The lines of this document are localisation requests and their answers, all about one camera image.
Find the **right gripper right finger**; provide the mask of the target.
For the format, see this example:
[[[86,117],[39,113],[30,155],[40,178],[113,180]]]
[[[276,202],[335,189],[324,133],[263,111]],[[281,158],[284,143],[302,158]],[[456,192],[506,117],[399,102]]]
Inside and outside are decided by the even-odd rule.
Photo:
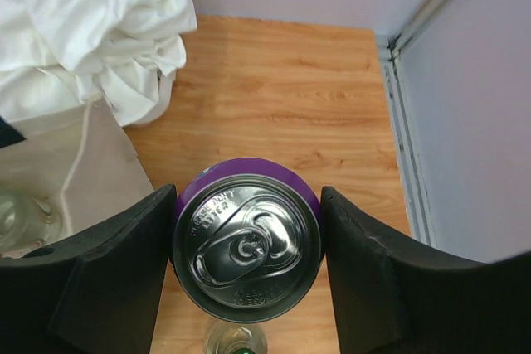
[[[483,264],[437,250],[321,193],[342,353],[527,353],[530,255]]]

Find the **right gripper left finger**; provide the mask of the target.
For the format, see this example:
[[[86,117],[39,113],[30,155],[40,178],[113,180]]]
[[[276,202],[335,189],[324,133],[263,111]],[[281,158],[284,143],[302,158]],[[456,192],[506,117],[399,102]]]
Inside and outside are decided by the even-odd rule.
[[[176,188],[20,259],[1,261],[3,353],[148,353]]]

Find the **chang soda water bottle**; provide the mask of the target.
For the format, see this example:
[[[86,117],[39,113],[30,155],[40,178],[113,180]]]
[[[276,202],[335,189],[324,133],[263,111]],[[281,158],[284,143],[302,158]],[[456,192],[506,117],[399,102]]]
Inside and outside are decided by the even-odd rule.
[[[206,354],[267,354],[266,334],[258,324],[239,324],[216,321],[208,330]]]

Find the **beige canvas tote bag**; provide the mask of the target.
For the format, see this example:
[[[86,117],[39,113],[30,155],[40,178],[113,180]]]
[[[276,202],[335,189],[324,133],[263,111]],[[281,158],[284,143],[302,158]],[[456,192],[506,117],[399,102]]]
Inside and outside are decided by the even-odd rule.
[[[61,213],[57,241],[153,191],[134,145],[103,100],[17,122],[3,119],[2,188],[49,201]]]

